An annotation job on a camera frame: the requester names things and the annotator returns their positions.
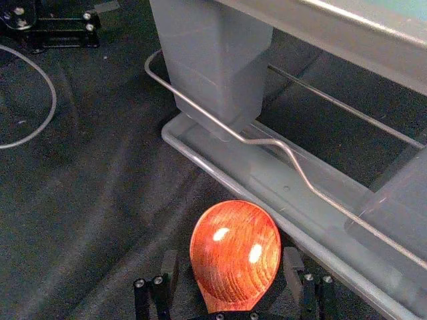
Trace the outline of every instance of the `wooden spoon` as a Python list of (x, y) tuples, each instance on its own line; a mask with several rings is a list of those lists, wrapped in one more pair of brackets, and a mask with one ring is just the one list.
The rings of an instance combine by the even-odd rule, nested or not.
[(273, 283), (280, 252), (278, 228), (257, 205), (238, 200), (208, 209), (189, 256), (209, 313), (251, 310)]

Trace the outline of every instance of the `black fabric surface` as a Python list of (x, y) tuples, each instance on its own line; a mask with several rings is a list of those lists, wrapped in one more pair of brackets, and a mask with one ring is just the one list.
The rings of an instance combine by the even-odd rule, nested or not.
[[(168, 249), (180, 260), (173, 318), (206, 313), (189, 239), (208, 207), (233, 196), (162, 141), (161, 127), (177, 110), (143, 72), (159, 48), (149, 4), (120, 3), (123, 23), (105, 31), (99, 49), (31, 57), (51, 76), (59, 102), (40, 136), (0, 151), (0, 319), (134, 319), (132, 283), (158, 274)], [(284, 62), (278, 50), (286, 39), (276, 33), (274, 59), (292, 65), (291, 55), (296, 73), (310, 70), (319, 52), (301, 53), (295, 48), (307, 46), (294, 41)], [(44, 120), (50, 96), (24, 62), (0, 57), (0, 141), (10, 142)], [(163, 65), (157, 70), (166, 76)], [(280, 97), (282, 82), (269, 82)], [(258, 307), (297, 315), (285, 286), (280, 273)], [(345, 287), (337, 292), (345, 319), (380, 318)]]

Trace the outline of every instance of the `bolt head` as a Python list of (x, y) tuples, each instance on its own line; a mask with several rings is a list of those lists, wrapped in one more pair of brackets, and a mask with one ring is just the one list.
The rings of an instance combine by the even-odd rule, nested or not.
[(256, 312), (251, 313), (251, 320), (258, 320), (258, 318), (260, 317)]
[(22, 28), (22, 27), (25, 27), (27, 25), (27, 22), (26, 22), (26, 20), (18, 19), (17, 24), (18, 24), (18, 27)]
[(314, 277), (311, 273), (308, 273), (307, 275), (304, 275), (305, 280), (307, 281), (313, 281)]
[(24, 12), (25, 12), (25, 10), (22, 7), (16, 7), (13, 10), (13, 13), (16, 14), (16, 15), (23, 15)]
[(85, 12), (83, 14), (83, 19), (85, 19), (86, 21), (89, 21), (92, 18), (92, 15), (89, 12)]
[(330, 275), (326, 275), (323, 277), (323, 281), (326, 283), (332, 283), (332, 277)]
[(38, 54), (38, 53), (42, 53), (42, 52), (44, 52), (44, 50), (45, 49), (34, 49), (34, 50), (32, 50), (32, 52), (31, 53), (33, 53), (33, 54)]
[(163, 277), (159, 276), (154, 278), (154, 284), (155, 285), (160, 285), (161, 283), (163, 283)]
[(144, 285), (145, 285), (144, 279), (138, 279), (137, 281), (135, 281), (135, 287), (137, 288), (142, 288)]
[(92, 32), (93, 30), (95, 30), (95, 26), (92, 25), (91, 23), (88, 23), (86, 25), (86, 30), (88, 30), (89, 32)]

